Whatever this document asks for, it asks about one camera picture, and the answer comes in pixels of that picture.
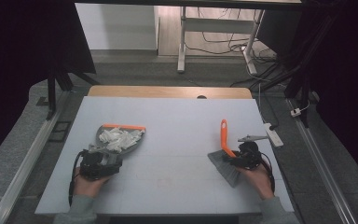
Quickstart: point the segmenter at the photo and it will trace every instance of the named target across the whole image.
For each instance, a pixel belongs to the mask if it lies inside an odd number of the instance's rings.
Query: crumpled white paper
[[[107,143],[106,149],[120,153],[129,147],[135,145],[145,130],[134,130],[131,132],[122,131],[120,128],[114,128],[110,131],[103,130],[100,134],[100,141]]]

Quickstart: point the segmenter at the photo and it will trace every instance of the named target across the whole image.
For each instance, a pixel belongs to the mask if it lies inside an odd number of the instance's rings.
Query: table surface
[[[104,123],[142,125],[146,133],[140,146],[123,158],[120,173],[103,186],[94,204],[98,214],[186,216],[260,212],[260,199],[246,179],[241,176],[238,186],[232,188],[207,157],[208,153],[221,150],[221,119],[227,120],[227,144],[231,149],[246,134],[266,134],[255,100],[227,99],[224,91],[229,90],[220,88],[196,88],[193,95],[220,92],[225,99],[212,99],[210,95],[208,100],[180,98],[180,94],[176,95],[178,98],[166,98],[163,93],[183,90],[187,97],[192,95],[192,89],[93,87],[79,108],[35,212],[68,211],[67,190],[76,154],[95,141],[96,130]],[[232,90],[248,92],[243,88]],[[108,92],[115,97],[106,97]],[[135,92],[142,98],[134,97]],[[294,211],[269,140],[257,144],[274,168],[276,195],[285,210]]]

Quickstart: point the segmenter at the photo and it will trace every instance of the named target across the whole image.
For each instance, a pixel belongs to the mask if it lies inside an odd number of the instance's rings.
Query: black curtain
[[[318,112],[358,163],[358,0],[346,2],[311,70]]]
[[[52,69],[95,73],[71,1],[0,1],[0,145]]]

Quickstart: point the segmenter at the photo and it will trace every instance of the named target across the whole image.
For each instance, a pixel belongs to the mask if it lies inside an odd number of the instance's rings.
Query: human hand
[[[260,164],[254,170],[246,170],[240,167],[236,167],[236,169],[246,176],[262,200],[275,197],[271,189],[269,173],[263,165]]]
[[[75,189],[74,194],[75,195],[86,195],[91,198],[95,198],[98,193],[100,192],[101,187],[103,186],[103,183],[105,183],[110,177],[112,176],[106,176],[101,179],[97,180],[88,180],[82,175],[79,175],[80,168],[76,168],[76,178],[75,178]]]

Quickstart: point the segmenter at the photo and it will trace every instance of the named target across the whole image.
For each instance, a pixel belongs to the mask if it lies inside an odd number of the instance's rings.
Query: orange handle
[[[230,157],[237,157],[227,146],[227,121],[222,119],[220,124],[220,146]]]
[[[133,125],[120,125],[120,124],[103,124],[104,128],[123,128],[123,129],[137,129],[137,130],[145,130],[146,127],[143,126],[133,126]]]

